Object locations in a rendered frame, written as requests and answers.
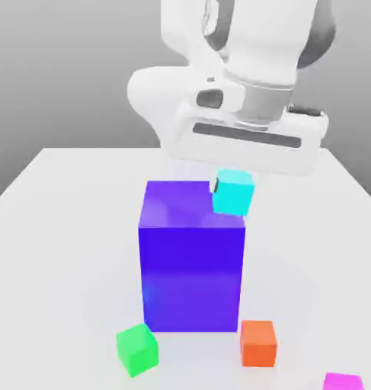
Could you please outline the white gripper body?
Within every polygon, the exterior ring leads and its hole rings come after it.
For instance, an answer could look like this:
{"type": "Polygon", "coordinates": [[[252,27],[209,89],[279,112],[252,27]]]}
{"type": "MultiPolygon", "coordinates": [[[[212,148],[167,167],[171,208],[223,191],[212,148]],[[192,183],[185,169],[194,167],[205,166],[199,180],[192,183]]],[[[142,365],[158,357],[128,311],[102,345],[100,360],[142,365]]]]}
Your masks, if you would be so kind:
{"type": "Polygon", "coordinates": [[[312,172],[329,120],[321,111],[285,110],[267,126],[239,121],[222,110],[182,104],[168,133],[176,158],[221,168],[303,176],[312,172]]]}

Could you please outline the small cyan cube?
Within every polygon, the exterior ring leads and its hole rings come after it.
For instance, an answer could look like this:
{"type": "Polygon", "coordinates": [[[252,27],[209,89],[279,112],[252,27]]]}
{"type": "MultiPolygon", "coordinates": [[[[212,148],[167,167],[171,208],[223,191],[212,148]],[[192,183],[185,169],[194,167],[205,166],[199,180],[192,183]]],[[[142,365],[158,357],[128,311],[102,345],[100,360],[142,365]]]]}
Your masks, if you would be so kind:
{"type": "Polygon", "coordinates": [[[213,190],[215,213],[247,216],[254,194],[255,182],[246,171],[219,169],[213,190]]]}

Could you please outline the small orange cube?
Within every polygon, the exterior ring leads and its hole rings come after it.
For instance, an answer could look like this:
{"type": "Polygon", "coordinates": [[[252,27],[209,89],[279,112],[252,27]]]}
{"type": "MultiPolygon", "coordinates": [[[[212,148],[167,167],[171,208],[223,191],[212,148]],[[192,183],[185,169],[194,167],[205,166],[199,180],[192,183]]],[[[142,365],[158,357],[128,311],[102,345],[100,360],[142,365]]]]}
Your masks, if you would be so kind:
{"type": "Polygon", "coordinates": [[[241,322],[241,364],[247,367],[274,367],[277,338],[272,321],[241,322]]]}

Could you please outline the small green cube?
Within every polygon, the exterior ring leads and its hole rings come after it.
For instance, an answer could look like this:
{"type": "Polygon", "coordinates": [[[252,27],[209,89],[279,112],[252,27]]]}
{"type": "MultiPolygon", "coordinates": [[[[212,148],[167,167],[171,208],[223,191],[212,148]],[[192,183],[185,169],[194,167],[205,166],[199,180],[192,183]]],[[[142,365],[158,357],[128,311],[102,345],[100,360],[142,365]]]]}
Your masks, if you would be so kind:
{"type": "Polygon", "coordinates": [[[159,363],[158,341],[145,323],[116,334],[117,355],[131,378],[159,363]]]}

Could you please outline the small magenta cube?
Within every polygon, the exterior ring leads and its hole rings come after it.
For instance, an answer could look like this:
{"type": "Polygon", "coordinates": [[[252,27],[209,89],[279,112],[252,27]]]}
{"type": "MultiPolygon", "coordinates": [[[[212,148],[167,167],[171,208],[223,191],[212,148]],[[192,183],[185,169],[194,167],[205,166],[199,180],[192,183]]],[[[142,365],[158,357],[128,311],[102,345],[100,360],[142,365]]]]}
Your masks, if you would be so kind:
{"type": "Polygon", "coordinates": [[[364,390],[363,380],[358,375],[327,372],[322,390],[364,390]]]}

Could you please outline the large purple box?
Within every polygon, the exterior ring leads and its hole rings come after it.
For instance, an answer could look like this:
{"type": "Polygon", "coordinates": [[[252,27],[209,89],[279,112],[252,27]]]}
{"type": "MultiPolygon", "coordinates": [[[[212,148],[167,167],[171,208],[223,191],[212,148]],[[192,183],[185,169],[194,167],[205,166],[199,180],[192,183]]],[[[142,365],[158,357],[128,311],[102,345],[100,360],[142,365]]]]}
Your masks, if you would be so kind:
{"type": "Polygon", "coordinates": [[[243,218],[215,213],[206,181],[148,181],[138,229],[151,331],[237,331],[243,218]]]}

